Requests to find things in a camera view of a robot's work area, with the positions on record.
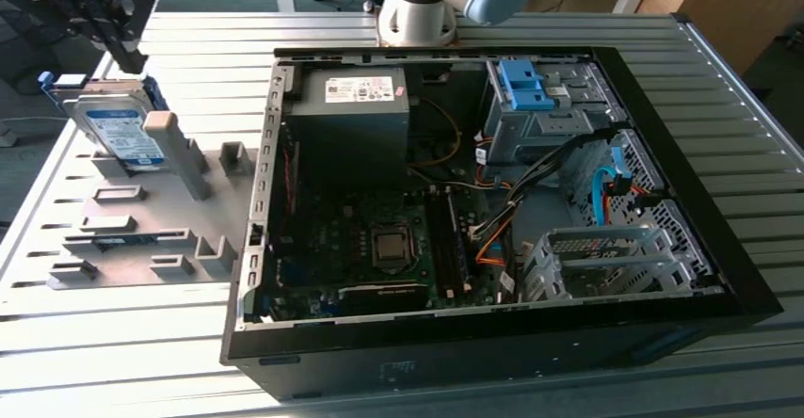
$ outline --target metal slotted table surface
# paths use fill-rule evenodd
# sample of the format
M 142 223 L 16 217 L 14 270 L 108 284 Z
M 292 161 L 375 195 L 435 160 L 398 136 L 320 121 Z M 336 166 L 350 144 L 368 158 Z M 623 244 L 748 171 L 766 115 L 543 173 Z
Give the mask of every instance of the metal slotted table surface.
M 372 26 L 344 13 L 155 14 L 142 49 L 188 136 L 208 146 L 256 146 L 272 49 L 372 46 Z M 694 27 L 619 15 L 462 26 L 466 45 L 620 48 L 786 312 L 636 369 L 280 405 L 219 363 L 226 282 L 75 291 L 43 284 L 64 231 L 43 229 L 43 218 L 80 213 L 75 203 L 55 203 L 62 192 L 50 183 L 94 174 L 68 155 L 84 143 L 70 123 L 0 249 L 0 414 L 804 415 L 803 156 Z M 115 75 L 108 57 L 106 70 Z

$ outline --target blue drive bay bracket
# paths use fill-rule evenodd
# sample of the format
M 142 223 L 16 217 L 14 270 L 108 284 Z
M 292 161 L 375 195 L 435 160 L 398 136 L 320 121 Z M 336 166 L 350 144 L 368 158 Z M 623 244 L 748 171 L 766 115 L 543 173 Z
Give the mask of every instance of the blue drive bay bracket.
M 500 79 L 511 94 L 514 110 L 554 110 L 555 101 L 542 88 L 542 75 L 530 60 L 500 60 Z

